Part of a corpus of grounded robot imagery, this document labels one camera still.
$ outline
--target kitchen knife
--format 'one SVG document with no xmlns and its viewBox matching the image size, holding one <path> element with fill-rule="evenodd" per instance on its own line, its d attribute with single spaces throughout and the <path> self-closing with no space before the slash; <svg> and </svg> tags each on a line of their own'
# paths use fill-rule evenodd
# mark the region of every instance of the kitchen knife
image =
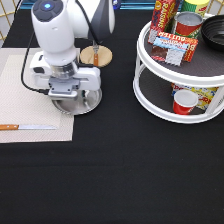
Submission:
<svg viewBox="0 0 224 224">
<path fill-rule="evenodd" d="M 95 41 L 93 41 L 93 65 L 98 66 L 98 50 L 99 50 L 99 45 Z"/>
<path fill-rule="evenodd" d="M 49 125 L 18 125 L 18 124 L 0 124 L 0 131 L 5 130 L 53 130 L 54 126 Z"/>
</svg>

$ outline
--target black bowl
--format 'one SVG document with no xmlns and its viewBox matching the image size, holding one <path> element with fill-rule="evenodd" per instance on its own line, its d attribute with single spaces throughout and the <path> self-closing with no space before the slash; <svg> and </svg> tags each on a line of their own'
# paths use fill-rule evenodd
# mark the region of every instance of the black bowl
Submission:
<svg viewBox="0 0 224 224">
<path fill-rule="evenodd" d="M 224 52 L 224 15 L 206 19 L 201 26 L 201 35 L 209 47 Z"/>
</svg>

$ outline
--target knife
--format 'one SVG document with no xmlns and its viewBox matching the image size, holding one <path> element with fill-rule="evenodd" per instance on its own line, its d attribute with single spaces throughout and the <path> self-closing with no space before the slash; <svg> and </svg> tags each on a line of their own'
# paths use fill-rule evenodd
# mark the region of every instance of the knife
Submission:
<svg viewBox="0 0 224 224">
<path fill-rule="evenodd" d="M 0 131 L 5 130 L 54 130 L 56 127 L 50 125 L 18 125 L 0 124 Z"/>
</svg>

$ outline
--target snack box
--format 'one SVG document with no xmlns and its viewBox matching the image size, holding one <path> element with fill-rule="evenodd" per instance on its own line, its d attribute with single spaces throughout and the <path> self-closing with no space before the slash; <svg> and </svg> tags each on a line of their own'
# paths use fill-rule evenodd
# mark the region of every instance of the snack box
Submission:
<svg viewBox="0 0 224 224">
<path fill-rule="evenodd" d="M 174 34 L 171 34 L 171 33 L 165 33 L 165 32 L 159 32 L 158 36 L 166 37 L 166 38 L 169 38 L 171 40 L 177 40 L 178 42 L 188 44 L 189 46 L 188 46 L 187 52 L 184 56 L 184 61 L 191 62 L 192 57 L 194 55 L 194 52 L 196 50 L 196 47 L 198 45 L 198 40 L 193 39 L 193 38 L 174 35 Z"/>
<path fill-rule="evenodd" d="M 196 87 L 189 87 L 189 86 L 184 86 L 184 85 L 180 85 L 180 84 L 174 84 L 172 83 L 172 96 L 174 96 L 174 94 L 181 89 L 187 89 L 190 90 L 194 93 L 198 94 L 198 104 L 196 107 L 202 109 L 202 110 L 206 110 L 209 106 L 209 104 L 212 101 L 212 98 L 214 97 L 215 93 L 218 90 L 218 87 L 213 87 L 213 88 L 196 88 Z"/>
<path fill-rule="evenodd" d="M 180 66 L 187 48 L 188 44 L 181 41 L 167 37 L 156 37 L 150 56 L 156 61 Z"/>
<path fill-rule="evenodd" d="M 153 44 L 157 33 L 165 31 L 171 19 L 176 15 L 180 0 L 157 0 L 152 15 L 148 43 Z"/>
</svg>

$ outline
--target wooden coaster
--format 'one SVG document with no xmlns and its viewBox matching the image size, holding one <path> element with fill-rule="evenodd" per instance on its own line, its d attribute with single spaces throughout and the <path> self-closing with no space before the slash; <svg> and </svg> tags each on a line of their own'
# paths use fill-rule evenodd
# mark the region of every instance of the wooden coaster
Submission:
<svg viewBox="0 0 224 224">
<path fill-rule="evenodd" d="M 112 57 L 113 57 L 112 52 L 108 48 L 104 46 L 99 46 L 98 67 L 104 67 L 108 65 L 111 62 Z M 93 47 L 89 46 L 83 49 L 80 54 L 80 59 L 82 63 L 84 64 L 93 64 L 93 59 L 94 59 Z"/>
</svg>

